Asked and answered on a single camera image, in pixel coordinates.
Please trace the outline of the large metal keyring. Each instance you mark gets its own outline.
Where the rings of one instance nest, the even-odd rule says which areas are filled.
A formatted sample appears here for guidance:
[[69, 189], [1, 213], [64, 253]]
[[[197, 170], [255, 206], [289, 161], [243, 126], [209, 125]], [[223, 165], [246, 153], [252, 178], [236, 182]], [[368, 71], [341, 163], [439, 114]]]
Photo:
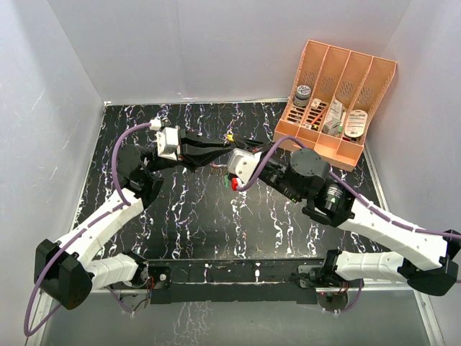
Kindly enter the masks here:
[[228, 174], [228, 165], [227, 164], [216, 164], [211, 163], [210, 173], [213, 175], [224, 176]]

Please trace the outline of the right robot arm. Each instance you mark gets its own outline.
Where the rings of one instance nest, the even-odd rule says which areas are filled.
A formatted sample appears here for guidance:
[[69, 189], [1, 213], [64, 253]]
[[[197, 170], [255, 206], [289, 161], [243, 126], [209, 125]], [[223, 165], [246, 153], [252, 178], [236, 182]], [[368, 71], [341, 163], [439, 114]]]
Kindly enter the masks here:
[[443, 296], [458, 280], [454, 261], [460, 234], [429, 231], [376, 206], [331, 170], [313, 149], [301, 145], [287, 162], [275, 154], [285, 141], [264, 144], [229, 136], [234, 148], [228, 162], [232, 188], [243, 192], [263, 181], [289, 200], [305, 201], [303, 214], [316, 223], [350, 231], [383, 245], [386, 252], [328, 251], [317, 281], [336, 286], [359, 279], [407, 283], [430, 296]]

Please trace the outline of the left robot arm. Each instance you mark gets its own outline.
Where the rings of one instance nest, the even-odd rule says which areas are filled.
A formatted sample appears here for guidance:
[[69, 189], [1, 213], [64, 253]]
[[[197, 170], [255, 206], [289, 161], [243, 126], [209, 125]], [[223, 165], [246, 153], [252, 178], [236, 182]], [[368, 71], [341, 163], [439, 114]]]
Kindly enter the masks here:
[[163, 178], [158, 171], [183, 166], [191, 171], [235, 148], [234, 140], [213, 141], [162, 121], [136, 125], [116, 141], [111, 158], [114, 192], [80, 226], [57, 241], [42, 241], [35, 253], [35, 290], [68, 310], [93, 291], [115, 283], [134, 288], [148, 281], [146, 260], [131, 252], [97, 260], [100, 249], [157, 198]]

